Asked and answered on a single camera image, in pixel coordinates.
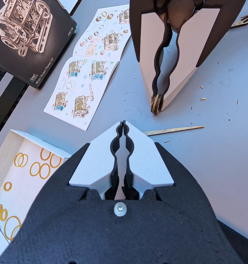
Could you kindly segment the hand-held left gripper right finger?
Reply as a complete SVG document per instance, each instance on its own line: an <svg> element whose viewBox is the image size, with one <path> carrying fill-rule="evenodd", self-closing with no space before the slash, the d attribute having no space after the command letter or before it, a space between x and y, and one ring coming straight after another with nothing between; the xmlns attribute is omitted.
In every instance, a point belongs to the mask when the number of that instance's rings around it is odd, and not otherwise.
<svg viewBox="0 0 248 264"><path fill-rule="evenodd" d="M129 151L123 193L127 200L139 200L144 192L172 186L170 175L153 140L127 121L123 121L126 149Z"/></svg>

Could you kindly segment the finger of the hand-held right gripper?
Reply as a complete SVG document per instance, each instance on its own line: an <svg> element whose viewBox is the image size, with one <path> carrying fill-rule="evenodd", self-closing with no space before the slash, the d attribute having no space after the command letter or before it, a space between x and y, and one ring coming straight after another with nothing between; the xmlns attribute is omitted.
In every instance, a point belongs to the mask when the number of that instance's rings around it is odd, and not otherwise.
<svg viewBox="0 0 248 264"><path fill-rule="evenodd" d="M197 62L219 11L219 8L202 8L182 25L177 36L177 63L169 76L169 88L163 96L161 111L171 103L197 70Z"/></svg>
<svg viewBox="0 0 248 264"><path fill-rule="evenodd" d="M163 48L168 46L171 38L167 12L160 16L155 12L142 14L139 67L150 105L152 98L158 94L157 80L161 73Z"/></svg>

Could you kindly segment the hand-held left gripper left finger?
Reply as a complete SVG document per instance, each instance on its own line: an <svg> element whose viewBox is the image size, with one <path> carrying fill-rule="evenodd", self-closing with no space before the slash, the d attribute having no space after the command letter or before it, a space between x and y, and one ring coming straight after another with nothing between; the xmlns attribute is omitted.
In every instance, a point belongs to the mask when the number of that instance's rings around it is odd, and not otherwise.
<svg viewBox="0 0 248 264"><path fill-rule="evenodd" d="M123 122L120 121L90 142L69 180L71 186L96 189L102 200L109 189L117 191L119 177L115 153L122 131Z"/></svg>

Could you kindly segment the small wooden wheel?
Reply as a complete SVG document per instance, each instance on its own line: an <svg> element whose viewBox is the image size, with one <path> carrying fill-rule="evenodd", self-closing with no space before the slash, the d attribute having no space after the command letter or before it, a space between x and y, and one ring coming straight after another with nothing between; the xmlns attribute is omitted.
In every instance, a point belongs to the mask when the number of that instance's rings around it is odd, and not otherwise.
<svg viewBox="0 0 248 264"><path fill-rule="evenodd" d="M151 112L154 115L157 115L162 108L162 100L163 100L163 95L162 94L156 94L152 98L152 103L151 103Z"/></svg>

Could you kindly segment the laser-cut wooden part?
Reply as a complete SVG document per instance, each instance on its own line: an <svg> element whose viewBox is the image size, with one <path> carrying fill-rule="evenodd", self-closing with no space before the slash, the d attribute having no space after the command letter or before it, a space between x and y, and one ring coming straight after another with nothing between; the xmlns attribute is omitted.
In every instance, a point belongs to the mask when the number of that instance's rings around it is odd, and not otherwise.
<svg viewBox="0 0 248 264"><path fill-rule="evenodd" d="M240 20L238 20L237 22L233 23L230 28L241 27L241 26L245 26L247 24L248 24L248 15L246 15L244 17L241 17Z"/></svg>

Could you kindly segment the thin wooden stick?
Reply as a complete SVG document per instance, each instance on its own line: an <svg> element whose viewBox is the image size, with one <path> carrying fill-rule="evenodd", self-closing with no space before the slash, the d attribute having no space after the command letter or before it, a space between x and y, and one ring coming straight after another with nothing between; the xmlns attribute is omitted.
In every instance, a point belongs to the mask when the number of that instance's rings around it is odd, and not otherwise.
<svg viewBox="0 0 248 264"><path fill-rule="evenodd" d="M180 128L171 128L171 129L144 131L142 133L145 134L146 136L154 136L154 135L160 135L160 134L173 133L177 131L199 129L199 128L204 128L204 127L205 127L204 125L200 125L200 126L191 126L191 127L180 127Z"/></svg>

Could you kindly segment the group of yellow rubber bands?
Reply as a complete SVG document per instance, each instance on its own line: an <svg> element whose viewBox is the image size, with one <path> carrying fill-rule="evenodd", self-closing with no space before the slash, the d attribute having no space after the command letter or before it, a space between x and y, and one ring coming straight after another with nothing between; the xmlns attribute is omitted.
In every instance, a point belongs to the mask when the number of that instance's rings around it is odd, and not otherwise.
<svg viewBox="0 0 248 264"><path fill-rule="evenodd" d="M42 148L18 153L0 189L0 230L10 243L20 230L38 193L63 159Z"/></svg>

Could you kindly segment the illustrated instruction booklet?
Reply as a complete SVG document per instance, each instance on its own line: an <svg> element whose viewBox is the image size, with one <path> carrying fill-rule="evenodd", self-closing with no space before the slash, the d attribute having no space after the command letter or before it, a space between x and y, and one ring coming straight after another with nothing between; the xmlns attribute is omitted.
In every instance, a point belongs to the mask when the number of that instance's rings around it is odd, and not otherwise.
<svg viewBox="0 0 248 264"><path fill-rule="evenodd" d="M98 9L44 112L86 131L130 35L129 4Z"/></svg>

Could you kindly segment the white cardboard tray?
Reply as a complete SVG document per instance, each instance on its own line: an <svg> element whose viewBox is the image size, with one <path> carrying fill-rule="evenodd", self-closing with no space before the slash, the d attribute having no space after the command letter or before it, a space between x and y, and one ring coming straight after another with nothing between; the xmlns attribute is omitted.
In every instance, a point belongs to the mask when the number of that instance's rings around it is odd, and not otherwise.
<svg viewBox="0 0 248 264"><path fill-rule="evenodd" d="M0 255L21 228L39 191L70 157L28 133L7 134L0 147Z"/></svg>

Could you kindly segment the black model kit box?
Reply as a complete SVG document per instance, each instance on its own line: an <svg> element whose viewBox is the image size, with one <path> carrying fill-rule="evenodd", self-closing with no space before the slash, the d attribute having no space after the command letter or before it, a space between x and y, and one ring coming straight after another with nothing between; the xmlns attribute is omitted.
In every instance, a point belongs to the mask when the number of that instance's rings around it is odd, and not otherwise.
<svg viewBox="0 0 248 264"><path fill-rule="evenodd" d="M0 68L39 88L76 25L63 1L0 0Z"/></svg>

